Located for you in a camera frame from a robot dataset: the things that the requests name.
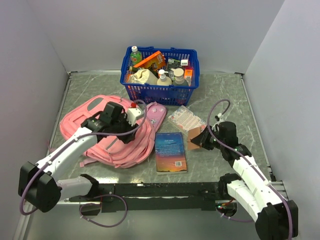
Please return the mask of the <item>pink student backpack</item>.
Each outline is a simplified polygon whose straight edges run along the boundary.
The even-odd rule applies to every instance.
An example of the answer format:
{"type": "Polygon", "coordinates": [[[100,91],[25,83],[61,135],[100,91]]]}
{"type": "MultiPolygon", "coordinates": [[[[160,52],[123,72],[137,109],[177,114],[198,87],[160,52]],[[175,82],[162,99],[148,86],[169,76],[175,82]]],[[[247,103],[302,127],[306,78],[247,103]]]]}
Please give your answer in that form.
{"type": "MultiPolygon", "coordinates": [[[[102,111],[108,102],[120,104],[125,110],[128,110],[133,103],[133,101],[117,95],[97,95],[67,113],[60,121],[59,129],[63,138],[68,140],[85,119],[102,111]]],[[[125,144],[116,136],[104,137],[99,143],[83,153],[89,160],[82,161],[80,166],[84,167],[92,162],[101,162],[115,168],[130,168],[149,157],[155,145],[155,136],[154,127],[146,119],[137,130],[133,141],[125,144]]]]}

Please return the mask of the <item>brown leather card wallet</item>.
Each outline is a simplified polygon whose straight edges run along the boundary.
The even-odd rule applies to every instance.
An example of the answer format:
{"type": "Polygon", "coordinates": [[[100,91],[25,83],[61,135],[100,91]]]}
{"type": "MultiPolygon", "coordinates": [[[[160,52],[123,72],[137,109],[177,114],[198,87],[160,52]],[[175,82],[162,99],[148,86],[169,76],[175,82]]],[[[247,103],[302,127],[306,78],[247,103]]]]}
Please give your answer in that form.
{"type": "Polygon", "coordinates": [[[207,136],[207,129],[202,129],[200,126],[189,130],[187,136],[187,149],[191,151],[203,148],[207,136]]]}

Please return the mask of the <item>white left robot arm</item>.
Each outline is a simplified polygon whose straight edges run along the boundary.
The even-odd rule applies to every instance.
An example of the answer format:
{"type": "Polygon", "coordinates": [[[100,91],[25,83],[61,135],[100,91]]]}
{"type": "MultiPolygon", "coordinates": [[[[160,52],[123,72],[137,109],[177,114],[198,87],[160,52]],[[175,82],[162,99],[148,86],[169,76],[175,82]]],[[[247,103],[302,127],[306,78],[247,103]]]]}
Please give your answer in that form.
{"type": "Polygon", "coordinates": [[[108,102],[102,111],[86,118],[60,147],[36,163],[26,162],[20,169],[18,195],[21,197],[19,211],[27,216],[24,203],[29,202],[43,213],[50,211],[64,199],[83,196],[87,201],[99,195],[99,182],[88,174],[61,180],[64,172],[88,149],[103,138],[116,136],[127,144],[135,138],[145,120],[146,113],[134,101],[124,109],[120,104],[108,102]]]}

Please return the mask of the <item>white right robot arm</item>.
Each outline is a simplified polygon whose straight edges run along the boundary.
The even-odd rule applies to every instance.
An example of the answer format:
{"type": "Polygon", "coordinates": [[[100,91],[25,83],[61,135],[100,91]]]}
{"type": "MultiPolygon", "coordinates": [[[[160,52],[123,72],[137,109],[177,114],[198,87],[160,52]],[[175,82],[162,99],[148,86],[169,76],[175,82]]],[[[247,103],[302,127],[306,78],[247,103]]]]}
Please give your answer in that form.
{"type": "Polygon", "coordinates": [[[249,149],[239,142],[233,122],[188,131],[188,149],[218,149],[235,171],[220,177],[218,193],[235,199],[251,216],[261,240],[291,240],[298,236],[299,210],[287,200],[259,169],[249,149]]]}

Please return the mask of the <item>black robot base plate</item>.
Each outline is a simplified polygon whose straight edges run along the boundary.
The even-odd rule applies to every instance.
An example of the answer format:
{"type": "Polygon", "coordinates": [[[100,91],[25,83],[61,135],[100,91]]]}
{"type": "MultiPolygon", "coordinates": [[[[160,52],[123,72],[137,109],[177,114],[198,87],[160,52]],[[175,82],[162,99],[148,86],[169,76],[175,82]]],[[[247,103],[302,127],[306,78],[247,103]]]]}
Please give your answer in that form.
{"type": "MultiPolygon", "coordinates": [[[[72,197],[71,203],[100,203],[103,213],[111,213],[124,209],[122,200],[116,194],[103,194],[91,200],[72,197]]],[[[212,200],[200,196],[178,197],[122,197],[129,211],[139,210],[182,210],[200,209],[202,211],[215,211],[218,208],[232,208],[236,206],[236,200],[212,200]]]]}

